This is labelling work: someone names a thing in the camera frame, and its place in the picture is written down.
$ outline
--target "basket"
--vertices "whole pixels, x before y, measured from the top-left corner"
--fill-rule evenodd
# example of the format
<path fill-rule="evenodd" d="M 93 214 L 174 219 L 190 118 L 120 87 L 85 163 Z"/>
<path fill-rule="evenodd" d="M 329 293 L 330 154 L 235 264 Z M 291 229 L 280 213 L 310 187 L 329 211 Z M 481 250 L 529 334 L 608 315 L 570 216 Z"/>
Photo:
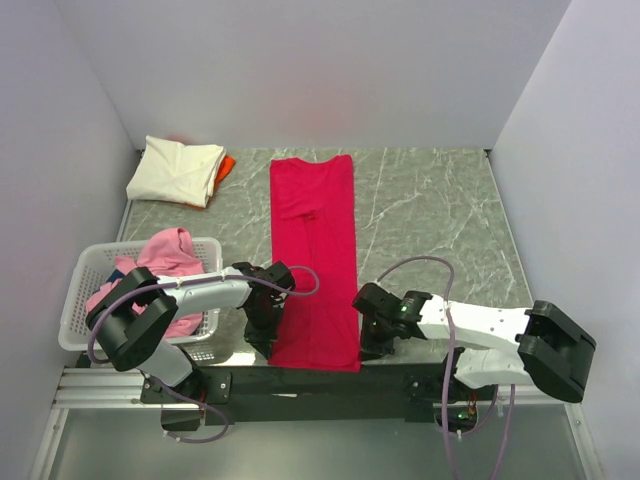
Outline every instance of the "basket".
<path fill-rule="evenodd" d="M 87 349 L 89 329 L 85 324 L 87 310 L 85 304 L 91 295 L 102 286 L 113 273 L 115 257 L 138 258 L 147 241 L 102 243 L 93 245 L 80 254 L 76 268 L 73 270 L 71 284 L 60 319 L 58 342 L 69 351 Z M 220 243 L 214 238 L 194 238 L 195 256 L 202 261 L 205 272 L 213 272 L 222 268 Z M 205 340 L 213 335 L 218 326 L 219 310 L 203 313 L 202 322 L 197 330 L 188 337 L 174 337 L 166 340 L 172 344 L 193 343 Z"/>

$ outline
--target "folded white shirt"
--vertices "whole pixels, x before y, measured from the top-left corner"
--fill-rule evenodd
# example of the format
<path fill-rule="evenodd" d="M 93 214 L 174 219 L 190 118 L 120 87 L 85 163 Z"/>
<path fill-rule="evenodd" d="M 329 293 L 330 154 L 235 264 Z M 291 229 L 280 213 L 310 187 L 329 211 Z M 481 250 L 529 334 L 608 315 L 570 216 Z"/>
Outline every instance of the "folded white shirt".
<path fill-rule="evenodd" d="M 147 136 L 140 165 L 127 185 L 129 200 L 164 200 L 206 207 L 226 151 Z"/>

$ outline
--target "white backdrop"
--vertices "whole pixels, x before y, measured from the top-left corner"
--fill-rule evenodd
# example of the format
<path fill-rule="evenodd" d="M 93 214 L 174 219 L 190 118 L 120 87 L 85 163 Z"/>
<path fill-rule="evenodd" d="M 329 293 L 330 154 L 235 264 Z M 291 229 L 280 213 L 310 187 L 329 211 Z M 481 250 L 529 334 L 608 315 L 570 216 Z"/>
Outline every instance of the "white backdrop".
<path fill-rule="evenodd" d="M 585 407 L 610 480 L 639 465 L 638 18 L 574 0 L 491 156 L 534 294 L 598 342 Z"/>
<path fill-rule="evenodd" d="M 0 5 L 0 478 L 22 479 L 68 356 L 80 251 L 115 239 L 134 151 L 51 0 Z"/>
<path fill-rule="evenodd" d="M 136 147 L 493 147 L 569 0 L 56 0 Z"/>

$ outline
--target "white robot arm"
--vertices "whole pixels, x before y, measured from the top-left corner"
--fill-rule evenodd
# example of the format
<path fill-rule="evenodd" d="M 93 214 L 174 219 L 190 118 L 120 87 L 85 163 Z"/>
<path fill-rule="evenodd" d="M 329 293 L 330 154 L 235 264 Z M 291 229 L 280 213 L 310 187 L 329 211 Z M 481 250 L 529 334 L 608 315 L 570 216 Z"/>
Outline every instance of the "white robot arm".
<path fill-rule="evenodd" d="M 152 290 L 122 302 L 145 287 Z M 216 308 L 242 308 L 248 320 L 245 339 L 268 358 L 282 316 L 283 291 L 293 293 L 294 288 L 293 275 L 281 262 L 267 269 L 236 263 L 182 278 L 155 277 L 137 268 L 88 314 L 86 323 L 93 330 L 101 321 L 95 336 L 116 370 L 137 368 L 191 396 L 200 388 L 197 369 L 183 350 L 162 340 L 171 321 Z M 145 306 L 141 314 L 133 310 L 134 302 Z M 100 320 L 107 309 L 113 311 Z"/>
<path fill-rule="evenodd" d="M 353 306 L 363 314 L 363 360 L 393 354 L 395 337 L 449 339 L 442 297 L 409 291 L 403 299 L 367 283 Z M 595 340 L 549 302 L 531 308 L 489 308 L 449 302 L 457 349 L 454 377 L 471 389 L 536 385 L 571 403 L 582 401 Z"/>

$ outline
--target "gray marble surface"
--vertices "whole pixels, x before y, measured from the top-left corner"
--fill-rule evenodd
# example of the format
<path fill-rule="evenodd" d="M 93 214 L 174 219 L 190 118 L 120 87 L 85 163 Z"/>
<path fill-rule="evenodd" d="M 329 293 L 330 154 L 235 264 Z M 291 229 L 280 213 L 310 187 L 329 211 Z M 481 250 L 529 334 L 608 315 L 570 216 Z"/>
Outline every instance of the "gray marble surface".
<path fill-rule="evenodd" d="M 480 149 L 230 149 L 237 164 L 209 207 L 136 201 L 123 240 L 148 239 L 169 227 L 217 238 L 225 265 L 271 262 L 269 163 L 300 157 L 323 162 L 353 157 L 358 279 L 375 279 L 396 260 L 421 254 L 447 258 L 456 267 L 452 299 L 487 306 L 530 304 L 530 294 L 509 232 L 489 162 Z M 416 262 L 385 279 L 406 290 L 441 294 L 447 271 Z M 265 364 L 243 340 L 246 318 L 225 310 L 207 341 L 187 348 L 203 364 Z M 396 354 L 381 363 L 440 361 L 442 342 L 396 340 Z"/>

